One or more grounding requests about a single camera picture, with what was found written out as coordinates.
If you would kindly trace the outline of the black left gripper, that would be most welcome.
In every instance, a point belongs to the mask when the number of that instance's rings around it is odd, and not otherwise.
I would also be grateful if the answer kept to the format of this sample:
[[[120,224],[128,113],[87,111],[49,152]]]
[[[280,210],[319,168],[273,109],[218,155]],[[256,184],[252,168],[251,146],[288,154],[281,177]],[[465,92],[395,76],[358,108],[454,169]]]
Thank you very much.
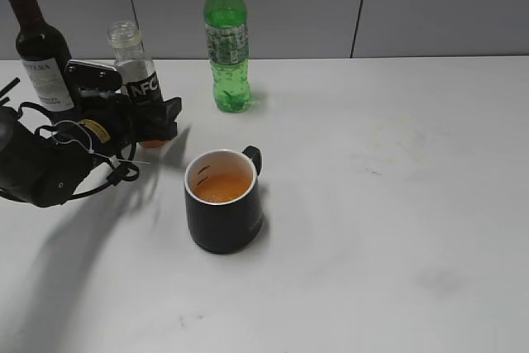
[[[182,98],[133,106],[131,114],[138,122],[136,136],[125,97],[115,92],[84,90],[80,94],[79,120],[72,126],[72,140],[94,155],[136,153],[136,141],[171,141],[177,136],[177,116]]]

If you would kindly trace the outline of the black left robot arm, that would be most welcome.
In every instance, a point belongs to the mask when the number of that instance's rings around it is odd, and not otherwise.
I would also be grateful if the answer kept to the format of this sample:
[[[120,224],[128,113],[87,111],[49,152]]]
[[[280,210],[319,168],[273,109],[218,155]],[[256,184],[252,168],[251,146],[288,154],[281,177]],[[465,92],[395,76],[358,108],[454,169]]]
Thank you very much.
[[[81,100],[81,117],[38,126],[21,124],[23,102],[1,106],[1,195],[39,208],[61,205],[139,177],[137,144],[170,141],[177,135],[181,98],[136,106],[124,95]]]

